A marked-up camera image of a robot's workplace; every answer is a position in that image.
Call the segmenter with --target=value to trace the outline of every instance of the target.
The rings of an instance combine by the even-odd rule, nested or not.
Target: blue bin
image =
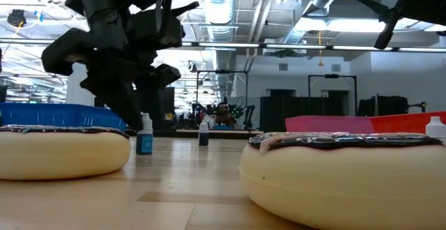
[[[110,109],[69,104],[0,103],[4,125],[102,126],[124,131],[126,124]]]

